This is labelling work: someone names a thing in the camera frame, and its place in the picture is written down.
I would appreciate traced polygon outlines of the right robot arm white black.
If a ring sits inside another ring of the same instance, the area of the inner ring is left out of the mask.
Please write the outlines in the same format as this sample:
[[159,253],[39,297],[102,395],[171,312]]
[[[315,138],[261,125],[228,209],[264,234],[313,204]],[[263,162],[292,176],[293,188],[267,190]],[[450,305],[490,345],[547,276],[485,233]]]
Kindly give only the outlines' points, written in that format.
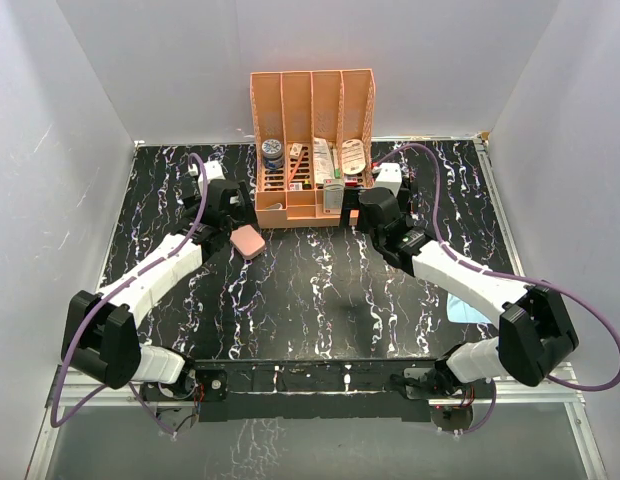
[[407,210],[406,190],[348,188],[341,225],[353,212],[356,228],[369,235],[390,266],[435,284],[477,310],[498,330],[496,337],[452,347],[417,378],[394,380],[433,396],[456,397],[471,383],[511,376],[535,387],[579,345],[561,295],[529,281],[502,279],[487,267],[448,252]]

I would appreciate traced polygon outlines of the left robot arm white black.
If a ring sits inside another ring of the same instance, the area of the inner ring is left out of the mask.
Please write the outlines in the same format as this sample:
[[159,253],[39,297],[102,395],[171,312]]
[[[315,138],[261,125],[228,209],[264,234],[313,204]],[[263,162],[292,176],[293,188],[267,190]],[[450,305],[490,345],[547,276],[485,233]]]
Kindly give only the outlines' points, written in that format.
[[235,230],[257,218],[244,181],[212,180],[206,198],[184,204],[173,232],[137,266],[96,293],[72,297],[61,350],[70,367],[111,389],[144,382],[161,384],[176,399],[194,392],[197,376],[187,357],[142,344],[138,328],[181,280],[230,244]]

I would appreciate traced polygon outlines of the pink glasses case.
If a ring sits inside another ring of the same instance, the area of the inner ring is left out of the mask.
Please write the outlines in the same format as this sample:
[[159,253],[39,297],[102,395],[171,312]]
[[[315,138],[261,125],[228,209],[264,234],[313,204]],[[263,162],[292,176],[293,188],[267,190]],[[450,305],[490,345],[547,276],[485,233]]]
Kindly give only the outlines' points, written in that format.
[[252,225],[234,230],[230,242],[244,260],[252,260],[265,250],[265,240]]

